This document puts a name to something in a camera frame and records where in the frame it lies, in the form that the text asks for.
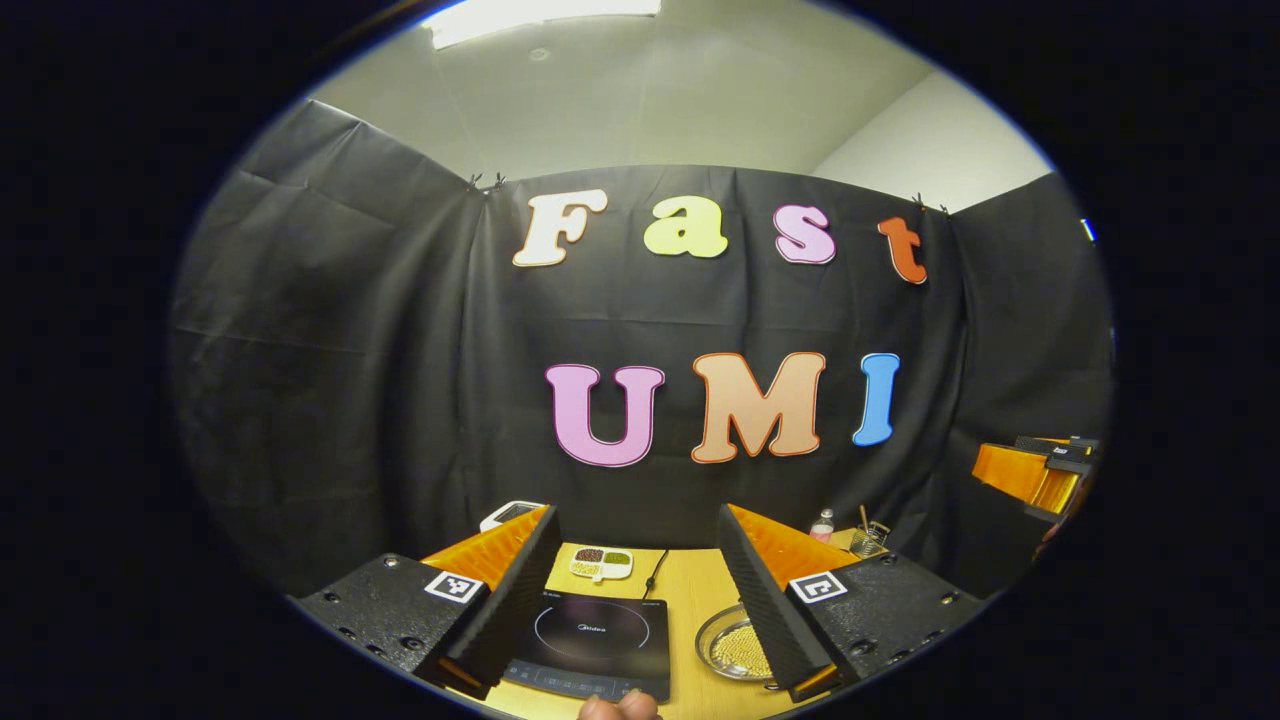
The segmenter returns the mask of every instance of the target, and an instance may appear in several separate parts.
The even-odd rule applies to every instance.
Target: yellow table surface
[[[847,548],[852,529],[835,533],[831,544]],[[593,583],[568,570],[570,559],[580,548],[563,543],[556,566],[547,578],[547,589],[639,600],[644,582],[662,557],[660,550],[626,550],[635,557],[631,575],[621,580]],[[850,560],[858,560],[850,555]],[[728,574],[719,550],[672,550],[654,580],[650,600],[667,601],[671,643],[671,700],[658,706],[663,720],[759,720],[786,712],[803,703],[792,703],[786,692],[764,689],[762,682],[731,680],[717,675],[694,650],[694,638],[712,615],[737,605],[737,588]],[[475,702],[467,698],[466,702]],[[484,705],[529,720],[573,720],[581,698],[572,698],[499,682]]]

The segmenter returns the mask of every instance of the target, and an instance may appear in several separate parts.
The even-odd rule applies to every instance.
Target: screw hole
[[[876,641],[858,641],[849,646],[849,655],[870,655],[876,652]]]

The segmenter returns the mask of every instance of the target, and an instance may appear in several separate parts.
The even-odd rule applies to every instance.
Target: wrinkled fabric
[[[561,238],[564,261],[513,265],[530,197],[594,188],[608,208],[577,242]],[[653,206],[684,195],[722,209],[722,255],[646,249]],[[1080,315],[1101,275],[1060,196],[1037,181],[948,219],[832,181],[708,167],[485,193],[308,101],[239,161],[191,238],[172,315],[178,421],[246,561],[292,594],[379,552],[434,552],[509,500],[558,505],[566,539],[623,547],[714,546],[722,502],[799,529],[823,507],[849,527],[865,505],[895,548],[960,568],[957,533],[982,521],[955,518],[948,495],[977,482],[966,454],[1097,434],[1106,416],[1106,328]],[[826,214],[835,259],[780,255],[773,213],[788,204]],[[890,263],[877,223],[893,217],[922,238],[923,284]],[[705,388],[692,363],[710,352],[741,354],[763,391],[783,357],[820,352],[820,446],[694,462]],[[856,447],[872,352],[901,359],[893,433]],[[625,430],[613,373],[666,374],[643,460],[599,468],[559,447],[544,377],[556,364],[600,373],[590,421],[605,441]]]

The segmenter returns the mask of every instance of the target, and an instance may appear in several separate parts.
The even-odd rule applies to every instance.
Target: small bottle
[[[809,537],[819,542],[827,542],[831,539],[831,533],[836,532],[836,525],[831,521],[832,512],[831,509],[822,511],[818,521],[809,528]]]

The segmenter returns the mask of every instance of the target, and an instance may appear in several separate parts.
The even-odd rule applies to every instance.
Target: black cooktop
[[[669,700],[666,601],[550,591],[543,600],[504,680],[609,701],[639,687],[658,702]]]

